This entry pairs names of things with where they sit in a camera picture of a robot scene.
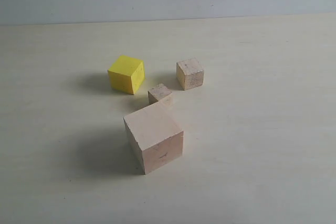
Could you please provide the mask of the medium natural wooden cube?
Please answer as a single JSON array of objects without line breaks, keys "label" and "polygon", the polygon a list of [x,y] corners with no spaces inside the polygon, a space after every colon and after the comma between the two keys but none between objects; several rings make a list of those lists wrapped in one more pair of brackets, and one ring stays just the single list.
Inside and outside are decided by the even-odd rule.
[{"label": "medium natural wooden cube", "polygon": [[183,90],[200,87],[204,82],[204,68],[196,58],[178,61],[176,77]]}]

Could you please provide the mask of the large natural wooden cube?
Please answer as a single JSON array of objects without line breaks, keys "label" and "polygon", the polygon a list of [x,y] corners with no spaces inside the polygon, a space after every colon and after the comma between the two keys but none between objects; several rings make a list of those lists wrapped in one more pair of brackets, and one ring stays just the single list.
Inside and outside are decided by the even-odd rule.
[{"label": "large natural wooden cube", "polygon": [[167,107],[156,102],[123,118],[128,142],[148,174],[183,154],[184,131]]}]

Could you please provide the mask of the yellow painted wooden cube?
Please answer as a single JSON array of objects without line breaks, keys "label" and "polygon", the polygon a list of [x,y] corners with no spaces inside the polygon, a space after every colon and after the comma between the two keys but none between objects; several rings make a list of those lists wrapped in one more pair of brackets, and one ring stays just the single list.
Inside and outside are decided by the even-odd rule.
[{"label": "yellow painted wooden cube", "polygon": [[127,94],[136,94],[145,79],[143,60],[121,55],[108,69],[111,87]]}]

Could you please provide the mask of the small natural wooden cube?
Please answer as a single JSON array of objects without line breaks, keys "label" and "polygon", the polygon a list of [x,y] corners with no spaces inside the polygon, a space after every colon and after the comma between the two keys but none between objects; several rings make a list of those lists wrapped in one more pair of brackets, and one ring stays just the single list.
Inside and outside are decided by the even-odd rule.
[{"label": "small natural wooden cube", "polygon": [[160,102],[167,107],[173,105],[173,92],[164,84],[159,83],[148,90],[149,105]]}]

